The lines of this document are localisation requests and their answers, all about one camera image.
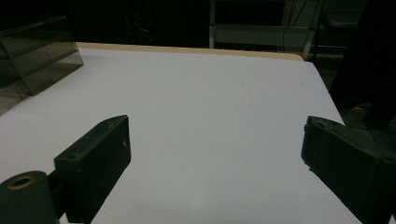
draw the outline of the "dark wall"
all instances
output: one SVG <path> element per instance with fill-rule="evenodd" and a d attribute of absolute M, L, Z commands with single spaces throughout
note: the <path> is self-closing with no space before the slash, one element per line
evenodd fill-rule
<path fill-rule="evenodd" d="M 283 3 L 222 3 L 217 19 L 278 24 L 282 11 Z M 1 7 L 0 13 L 66 16 L 81 42 L 208 46 L 208 0 L 15 0 Z"/>

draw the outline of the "white table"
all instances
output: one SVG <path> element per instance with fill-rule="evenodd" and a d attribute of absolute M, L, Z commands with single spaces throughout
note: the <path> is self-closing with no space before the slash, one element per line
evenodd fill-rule
<path fill-rule="evenodd" d="M 1 181 L 128 115 L 133 159 L 93 224 L 359 223 L 301 159 L 309 115 L 342 122 L 312 63 L 79 50 L 83 67 L 0 117 Z"/>

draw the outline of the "transparent acrylic container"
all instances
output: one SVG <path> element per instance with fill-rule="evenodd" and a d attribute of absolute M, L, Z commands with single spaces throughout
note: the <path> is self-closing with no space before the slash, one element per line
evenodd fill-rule
<path fill-rule="evenodd" d="M 83 65 L 66 17 L 0 16 L 0 114 Z"/>

